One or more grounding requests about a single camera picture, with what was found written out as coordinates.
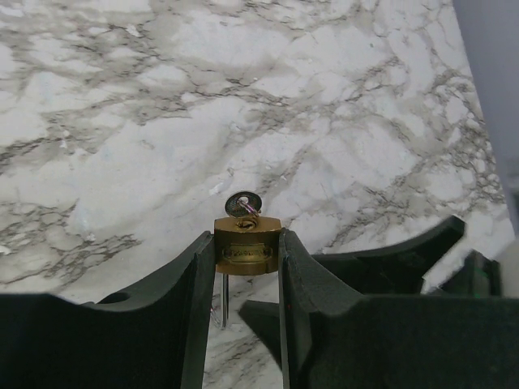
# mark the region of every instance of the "padlock body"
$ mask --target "padlock body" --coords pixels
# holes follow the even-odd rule
[[[237,219],[226,217],[214,222],[217,271],[231,276],[259,276],[277,271],[281,221],[255,218],[256,226],[243,229]]]

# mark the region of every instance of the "padlock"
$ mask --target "padlock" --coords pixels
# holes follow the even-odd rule
[[[260,216],[261,198],[238,192],[225,204],[229,217],[214,222],[217,271],[259,276],[277,271],[281,221]]]

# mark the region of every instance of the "gray marble vein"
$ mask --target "gray marble vein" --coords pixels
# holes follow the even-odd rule
[[[0,291],[97,301],[244,189],[316,253],[459,215],[431,284],[513,239],[449,0],[0,0],[0,29]],[[231,294],[205,387],[281,387],[235,314],[276,275]]]

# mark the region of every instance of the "marble surface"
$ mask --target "marble surface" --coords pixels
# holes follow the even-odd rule
[[[0,0],[0,291],[97,301],[264,197],[311,252],[513,239],[450,1]],[[205,387],[281,387],[231,278]]]

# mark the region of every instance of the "gray wall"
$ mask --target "gray wall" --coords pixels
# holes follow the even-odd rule
[[[470,69],[519,232],[519,0],[453,0]]]

